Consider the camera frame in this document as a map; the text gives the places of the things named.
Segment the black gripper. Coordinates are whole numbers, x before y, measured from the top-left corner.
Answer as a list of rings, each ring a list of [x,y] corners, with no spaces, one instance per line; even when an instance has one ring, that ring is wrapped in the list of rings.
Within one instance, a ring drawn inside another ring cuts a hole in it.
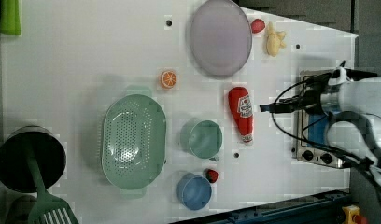
[[[292,113],[304,110],[310,115],[322,115],[321,94],[328,86],[330,73],[317,76],[306,76],[301,80],[301,90],[295,99],[294,106],[288,104],[260,105],[261,112]]]

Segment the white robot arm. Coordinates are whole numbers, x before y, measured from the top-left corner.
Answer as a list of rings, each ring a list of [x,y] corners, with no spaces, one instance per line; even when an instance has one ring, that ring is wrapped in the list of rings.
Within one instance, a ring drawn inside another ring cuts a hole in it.
[[[329,154],[356,169],[381,196],[381,77],[376,73],[337,67],[319,75],[306,75],[291,85],[297,93],[279,94],[261,112],[296,112],[316,120],[293,138]]]

